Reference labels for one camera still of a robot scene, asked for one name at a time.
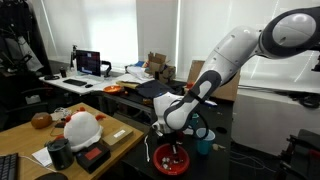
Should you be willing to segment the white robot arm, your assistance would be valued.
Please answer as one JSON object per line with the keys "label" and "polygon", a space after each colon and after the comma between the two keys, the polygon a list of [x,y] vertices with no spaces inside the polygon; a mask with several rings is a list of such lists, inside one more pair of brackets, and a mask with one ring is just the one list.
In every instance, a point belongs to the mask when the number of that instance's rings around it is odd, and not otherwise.
{"label": "white robot arm", "polygon": [[199,105],[216,89],[228,83],[252,57],[268,59],[293,57],[320,44],[320,7],[299,8],[284,12],[258,31],[238,26],[230,31],[205,60],[194,85],[183,96],[166,92],[154,98],[157,131],[169,141],[173,154],[178,153],[178,131],[188,128]]}

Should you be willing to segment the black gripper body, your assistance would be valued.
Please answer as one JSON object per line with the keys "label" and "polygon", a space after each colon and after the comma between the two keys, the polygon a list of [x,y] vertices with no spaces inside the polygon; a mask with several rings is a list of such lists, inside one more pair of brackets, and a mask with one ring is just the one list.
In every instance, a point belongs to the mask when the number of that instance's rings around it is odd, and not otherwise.
{"label": "black gripper body", "polygon": [[181,145],[183,143],[184,134],[180,131],[170,129],[166,124],[156,121],[152,124],[152,129],[158,135],[158,138],[163,143],[171,145]]}

